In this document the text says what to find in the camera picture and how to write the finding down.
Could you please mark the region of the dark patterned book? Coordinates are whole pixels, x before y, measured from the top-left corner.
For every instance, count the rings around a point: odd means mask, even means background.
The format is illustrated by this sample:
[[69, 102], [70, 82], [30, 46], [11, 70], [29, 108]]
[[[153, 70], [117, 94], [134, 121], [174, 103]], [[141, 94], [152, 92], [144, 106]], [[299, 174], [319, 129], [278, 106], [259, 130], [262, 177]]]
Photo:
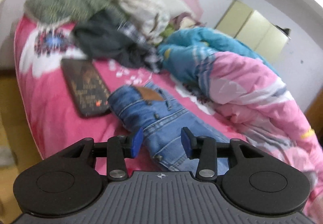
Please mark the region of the dark patterned book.
[[91, 118], [111, 112], [108, 103], [111, 92], [92, 61], [63, 58], [61, 69], [81, 117]]

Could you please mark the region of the blue denim jeans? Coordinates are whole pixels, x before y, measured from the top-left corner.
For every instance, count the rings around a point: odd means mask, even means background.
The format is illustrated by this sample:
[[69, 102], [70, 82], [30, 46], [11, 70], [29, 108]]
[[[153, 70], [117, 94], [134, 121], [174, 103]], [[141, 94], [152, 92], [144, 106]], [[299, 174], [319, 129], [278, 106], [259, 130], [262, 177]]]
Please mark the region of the blue denim jeans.
[[152, 82], [144, 86], [121, 86], [109, 96], [108, 102], [113, 114], [128, 131], [143, 129], [144, 147], [150, 157], [166, 170], [197, 171], [198, 160], [187, 158], [181, 143], [181, 129], [184, 127], [196, 136], [205, 135], [217, 142], [229, 143], [228, 137]]

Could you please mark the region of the green knitted garment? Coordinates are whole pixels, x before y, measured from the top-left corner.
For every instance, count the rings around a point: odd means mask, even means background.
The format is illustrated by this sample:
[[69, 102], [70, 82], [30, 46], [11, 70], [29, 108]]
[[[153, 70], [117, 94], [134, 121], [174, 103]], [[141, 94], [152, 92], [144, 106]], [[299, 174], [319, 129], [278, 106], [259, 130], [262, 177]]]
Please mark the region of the green knitted garment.
[[110, 5], [109, 0], [26, 0], [24, 12], [36, 23], [54, 25], [84, 21]]

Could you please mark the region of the pink floral bed sheet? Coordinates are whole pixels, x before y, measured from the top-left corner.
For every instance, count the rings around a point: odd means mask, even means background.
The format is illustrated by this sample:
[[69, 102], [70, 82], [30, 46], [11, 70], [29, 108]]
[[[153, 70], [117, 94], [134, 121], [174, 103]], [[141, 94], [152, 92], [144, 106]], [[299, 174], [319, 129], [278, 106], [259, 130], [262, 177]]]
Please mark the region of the pink floral bed sheet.
[[[55, 49], [50, 54], [34, 50], [40, 36], [39, 28], [23, 17], [14, 37], [15, 66], [18, 85], [33, 139], [42, 158], [47, 158], [90, 137], [96, 142], [124, 134], [121, 122], [112, 114], [97, 118], [81, 118], [60, 67], [64, 57], [81, 58], [76, 47]], [[189, 111], [228, 138], [242, 139], [233, 125], [217, 114], [213, 107], [201, 104], [168, 72], [154, 74], [146, 69], [122, 67], [113, 60], [96, 61], [95, 66], [111, 91], [125, 84], [145, 85], [152, 82], [165, 89]]]

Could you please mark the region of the pink floral quilt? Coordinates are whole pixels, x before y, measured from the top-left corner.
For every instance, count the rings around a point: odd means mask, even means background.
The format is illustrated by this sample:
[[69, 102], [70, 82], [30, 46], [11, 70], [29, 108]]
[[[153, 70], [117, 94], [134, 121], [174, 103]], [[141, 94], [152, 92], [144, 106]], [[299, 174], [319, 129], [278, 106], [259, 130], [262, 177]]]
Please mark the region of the pink floral quilt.
[[322, 147], [273, 67], [241, 42], [206, 27], [182, 29], [158, 46], [162, 66], [231, 122], [251, 145], [302, 171], [305, 213], [322, 223]]

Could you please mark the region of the dark grey garment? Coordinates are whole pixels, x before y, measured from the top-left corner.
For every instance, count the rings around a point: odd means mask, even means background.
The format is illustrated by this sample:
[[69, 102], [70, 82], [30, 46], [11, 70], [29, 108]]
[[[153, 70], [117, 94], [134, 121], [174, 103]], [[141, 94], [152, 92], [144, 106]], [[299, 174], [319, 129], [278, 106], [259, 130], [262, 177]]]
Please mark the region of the dark grey garment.
[[118, 27], [127, 20], [106, 8], [87, 21], [79, 22], [72, 30], [74, 43], [93, 59], [111, 58], [127, 68], [143, 67], [130, 53], [133, 42]]

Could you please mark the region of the plaid shirt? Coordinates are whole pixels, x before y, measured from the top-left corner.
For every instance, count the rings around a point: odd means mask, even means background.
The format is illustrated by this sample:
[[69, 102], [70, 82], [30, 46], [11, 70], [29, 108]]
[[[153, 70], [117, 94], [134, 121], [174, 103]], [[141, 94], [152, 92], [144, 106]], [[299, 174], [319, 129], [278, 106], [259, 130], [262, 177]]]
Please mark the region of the plaid shirt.
[[130, 21], [123, 22], [118, 31], [126, 35], [133, 44], [130, 46], [130, 53], [137, 62], [153, 73], [159, 73], [162, 68], [162, 57], [158, 55], [157, 49], [148, 43], [145, 36]]

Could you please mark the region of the cream yellow wardrobe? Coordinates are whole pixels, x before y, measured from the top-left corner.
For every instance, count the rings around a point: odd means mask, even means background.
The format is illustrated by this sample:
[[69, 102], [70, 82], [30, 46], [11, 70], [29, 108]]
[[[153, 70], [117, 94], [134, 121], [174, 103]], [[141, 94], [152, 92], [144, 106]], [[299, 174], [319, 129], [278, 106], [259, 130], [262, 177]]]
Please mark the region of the cream yellow wardrobe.
[[272, 24], [260, 12], [234, 0], [215, 27], [273, 63], [290, 41], [290, 30]]

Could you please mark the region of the white patterned clothes pile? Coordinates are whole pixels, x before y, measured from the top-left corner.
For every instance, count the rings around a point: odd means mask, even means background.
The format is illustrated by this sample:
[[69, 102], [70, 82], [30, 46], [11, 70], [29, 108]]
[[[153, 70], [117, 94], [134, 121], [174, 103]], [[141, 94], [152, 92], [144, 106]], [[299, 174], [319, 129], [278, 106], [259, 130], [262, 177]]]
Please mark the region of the white patterned clothes pile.
[[196, 14], [183, 0], [111, 0], [130, 16], [149, 43], [159, 44], [170, 20], [181, 13]]

